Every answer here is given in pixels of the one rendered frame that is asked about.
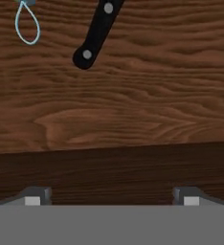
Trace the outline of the light blue looped tool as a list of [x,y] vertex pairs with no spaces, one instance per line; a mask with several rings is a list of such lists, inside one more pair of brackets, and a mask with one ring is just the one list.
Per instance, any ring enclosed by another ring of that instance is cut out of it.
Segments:
[[[33,11],[31,10],[31,6],[33,6],[35,4],[35,0],[16,0],[16,2],[18,3],[18,9],[16,11],[15,18],[14,18],[14,28],[15,28],[16,34],[25,44],[27,44],[29,46],[33,46],[38,42],[40,35],[41,35],[41,29],[40,29],[39,21],[36,18]],[[32,41],[29,41],[26,38],[24,38],[20,32],[20,29],[19,29],[20,14],[21,14],[23,9],[27,10],[27,12],[30,14],[30,16],[33,19],[35,26],[36,26],[36,35],[35,35],[34,40],[32,40]]]

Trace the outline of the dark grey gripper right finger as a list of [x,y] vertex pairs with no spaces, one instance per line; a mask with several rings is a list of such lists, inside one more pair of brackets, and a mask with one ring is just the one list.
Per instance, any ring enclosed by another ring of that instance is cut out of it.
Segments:
[[197,187],[176,187],[172,195],[173,204],[178,206],[224,206],[224,200],[210,196]]

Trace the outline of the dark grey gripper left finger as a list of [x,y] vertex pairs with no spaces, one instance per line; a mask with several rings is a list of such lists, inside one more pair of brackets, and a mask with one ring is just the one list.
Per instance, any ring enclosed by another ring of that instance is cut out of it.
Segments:
[[0,200],[0,205],[46,206],[52,204],[52,189],[49,187],[28,187],[18,194]]

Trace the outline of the black-handled knife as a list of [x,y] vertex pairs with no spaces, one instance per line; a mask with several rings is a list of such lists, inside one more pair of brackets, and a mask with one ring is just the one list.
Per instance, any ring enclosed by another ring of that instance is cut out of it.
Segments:
[[81,70],[87,70],[94,64],[123,2],[124,0],[99,0],[87,36],[73,54],[73,62]]

